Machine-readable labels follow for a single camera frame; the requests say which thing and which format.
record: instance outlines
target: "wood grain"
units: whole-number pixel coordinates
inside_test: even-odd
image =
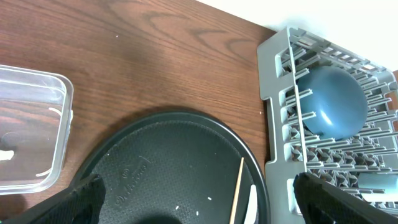
[[[0,63],[59,73],[75,87],[58,182],[40,193],[0,197],[0,218],[61,191],[100,141],[165,108],[219,118],[264,168],[266,111],[256,48],[273,31],[193,0],[0,3]]]

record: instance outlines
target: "plastic container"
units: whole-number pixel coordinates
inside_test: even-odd
[[[0,195],[40,192],[59,178],[73,85],[54,73],[0,65]]]

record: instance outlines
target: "black tray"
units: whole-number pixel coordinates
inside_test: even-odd
[[[157,113],[126,126],[87,158],[71,185],[102,176],[99,223],[228,223],[241,156],[235,223],[244,221],[251,184],[259,223],[270,223],[264,177],[251,151],[225,124],[196,112]]]

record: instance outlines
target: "dark teal bowl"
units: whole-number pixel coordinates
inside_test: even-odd
[[[313,94],[300,100],[302,113],[316,112],[304,124],[321,139],[348,139],[358,133],[368,116],[368,102],[359,83],[345,70],[317,67],[298,80],[299,91]]]

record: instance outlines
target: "dish rack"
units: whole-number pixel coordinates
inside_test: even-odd
[[[257,49],[261,99],[267,103],[271,161],[266,164],[266,184],[271,223],[304,223],[295,201],[293,181],[309,172],[348,194],[383,194],[383,189],[361,189],[358,174],[398,174],[398,132],[389,110],[398,85],[391,71],[303,29],[288,27]],[[296,81],[317,66],[339,67],[354,76],[368,100],[368,118],[350,139],[320,139],[303,125],[317,114],[301,113],[300,98],[312,90],[298,91]],[[394,202],[372,206],[398,215]]]

